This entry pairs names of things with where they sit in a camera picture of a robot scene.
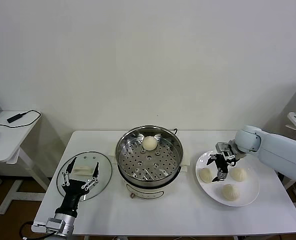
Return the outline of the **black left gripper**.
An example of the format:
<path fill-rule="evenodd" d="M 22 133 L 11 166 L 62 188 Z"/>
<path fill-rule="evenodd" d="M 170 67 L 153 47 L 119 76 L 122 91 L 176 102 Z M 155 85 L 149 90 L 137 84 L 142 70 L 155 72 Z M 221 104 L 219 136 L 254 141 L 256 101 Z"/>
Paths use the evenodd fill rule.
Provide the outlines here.
<path fill-rule="evenodd" d="M 70 180 L 70 174 L 73 171 L 77 157 L 75 157 L 68 165 L 65 172 L 62 172 L 63 176 L 63 190 L 65 196 L 60 206 L 60 213 L 72 217 L 77 217 L 77 209 L 80 198 L 88 194 L 95 185 L 98 184 L 99 175 L 99 162 L 97 162 L 92 178 L 87 182 L 81 180 Z"/>

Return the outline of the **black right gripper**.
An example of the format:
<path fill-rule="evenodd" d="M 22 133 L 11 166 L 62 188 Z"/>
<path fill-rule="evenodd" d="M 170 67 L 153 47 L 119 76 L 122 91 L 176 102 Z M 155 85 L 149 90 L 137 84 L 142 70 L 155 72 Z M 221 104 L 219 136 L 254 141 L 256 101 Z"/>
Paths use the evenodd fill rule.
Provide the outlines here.
<path fill-rule="evenodd" d="M 216 177 L 212 180 L 212 182 L 221 182 L 224 181 L 228 175 L 228 163 L 225 160 L 224 156 L 219 153 L 210 154 L 209 159 L 207 160 L 206 165 L 210 165 L 215 162 L 216 167 L 218 169 Z"/>

